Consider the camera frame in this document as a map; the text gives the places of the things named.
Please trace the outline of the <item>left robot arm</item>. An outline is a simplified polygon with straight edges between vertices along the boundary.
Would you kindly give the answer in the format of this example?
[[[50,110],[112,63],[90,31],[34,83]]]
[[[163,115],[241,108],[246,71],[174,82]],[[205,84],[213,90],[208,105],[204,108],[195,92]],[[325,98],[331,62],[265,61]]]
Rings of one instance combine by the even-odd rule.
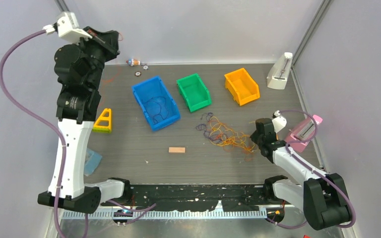
[[[119,51],[119,33],[99,32],[85,27],[91,38],[59,48],[54,71],[62,85],[57,98],[58,142],[54,176],[48,190],[38,195],[38,203],[85,214],[114,198],[120,205],[131,202],[132,191],[123,181],[110,179],[97,184],[84,183],[88,140],[97,117],[101,95],[99,86],[105,63]]]

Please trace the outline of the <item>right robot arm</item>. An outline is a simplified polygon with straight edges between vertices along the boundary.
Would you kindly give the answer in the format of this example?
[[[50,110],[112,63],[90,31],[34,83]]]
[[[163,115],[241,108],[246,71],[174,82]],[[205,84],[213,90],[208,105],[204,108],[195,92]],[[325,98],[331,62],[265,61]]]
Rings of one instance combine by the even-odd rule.
[[[264,181],[263,196],[269,203],[280,199],[300,209],[314,230],[333,226],[348,226],[355,222],[353,206],[345,182],[337,173],[328,174],[300,157],[284,140],[277,139],[272,119],[255,121],[250,139],[271,163],[284,169],[286,176],[274,176]]]

